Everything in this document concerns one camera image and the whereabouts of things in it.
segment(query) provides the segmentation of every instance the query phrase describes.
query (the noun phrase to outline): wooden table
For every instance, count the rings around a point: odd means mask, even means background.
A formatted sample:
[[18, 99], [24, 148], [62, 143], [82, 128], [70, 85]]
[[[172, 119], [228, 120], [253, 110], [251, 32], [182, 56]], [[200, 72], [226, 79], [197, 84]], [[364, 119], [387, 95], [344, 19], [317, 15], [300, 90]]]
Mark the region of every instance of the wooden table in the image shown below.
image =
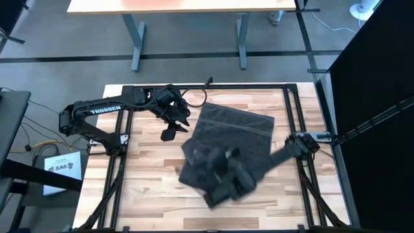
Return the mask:
[[121, 14], [134, 43], [132, 71], [137, 72], [144, 42], [145, 23], [138, 28], [131, 14], [171, 12], [244, 12], [237, 20], [240, 66], [247, 68], [246, 35], [252, 11], [294, 10], [294, 0], [72, 0], [68, 13]]
[[[324, 131], [313, 83], [298, 83], [298, 89], [307, 130]], [[103, 96], [120, 95], [121, 90], [122, 85], [106, 85]], [[283, 147], [290, 129], [281, 89], [211, 89], [207, 92], [208, 102], [274, 117], [272, 150]], [[203, 98], [200, 91], [189, 91], [185, 96], [192, 104], [198, 104]], [[180, 146], [191, 137], [201, 109], [190, 108], [190, 111], [189, 133], [177, 133], [171, 142], [160, 140], [160, 133], [166, 128], [161, 120], [149, 111], [134, 113], [118, 230], [125, 225], [130, 226], [131, 230], [264, 230], [296, 229], [298, 224], [306, 225], [298, 172], [293, 159], [270, 171], [252, 195], [238, 203], [228, 201], [214, 211], [207, 208], [193, 188], [180, 184], [176, 172], [177, 167], [184, 162]], [[113, 132], [116, 118], [117, 113], [99, 115], [97, 127]], [[321, 145], [321, 149], [332, 154], [326, 145]], [[94, 148], [93, 152], [102, 150], [100, 146]], [[89, 157], [73, 227], [80, 226], [101, 200], [108, 160], [106, 155]], [[317, 153], [314, 162], [322, 197], [342, 221], [349, 223], [333, 159]], [[313, 199], [311, 203], [314, 216], [317, 216]], [[107, 226], [111, 208], [112, 203], [109, 203], [105, 220]]]

